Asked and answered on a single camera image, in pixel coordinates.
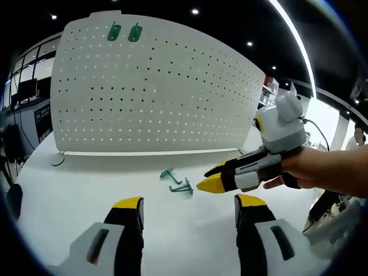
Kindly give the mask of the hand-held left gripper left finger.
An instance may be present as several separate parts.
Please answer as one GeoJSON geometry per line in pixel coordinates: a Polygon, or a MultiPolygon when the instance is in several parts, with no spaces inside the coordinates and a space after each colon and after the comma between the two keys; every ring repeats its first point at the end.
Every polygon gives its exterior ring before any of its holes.
{"type": "Polygon", "coordinates": [[[102,223],[94,223],[70,245],[56,275],[140,275],[144,198],[116,202],[102,223]]]}

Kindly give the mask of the person's right hand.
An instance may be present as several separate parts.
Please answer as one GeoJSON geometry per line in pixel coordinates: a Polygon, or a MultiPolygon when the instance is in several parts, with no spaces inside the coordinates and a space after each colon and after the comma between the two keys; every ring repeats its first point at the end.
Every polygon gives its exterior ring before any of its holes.
{"type": "Polygon", "coordinates": [[[282,155],[281,176],[266,182],[264,189],[272,189],[281,185],[289,185],[284,176],[289,174],[295,178],[294,183],[299,189],[311,189],[313,187],[313,158],[318,156],[315,149],[302,147],[301,149],[282,155]]]}

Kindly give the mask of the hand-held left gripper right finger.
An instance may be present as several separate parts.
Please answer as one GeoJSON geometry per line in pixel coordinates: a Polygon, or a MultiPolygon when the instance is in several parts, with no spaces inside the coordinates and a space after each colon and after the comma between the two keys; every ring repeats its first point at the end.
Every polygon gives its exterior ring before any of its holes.
{"type": "Polygon", "coordinates": [[[241,275],[313,275],[307,238],[262,199],[235,195],[235,224],[241,275]]]}

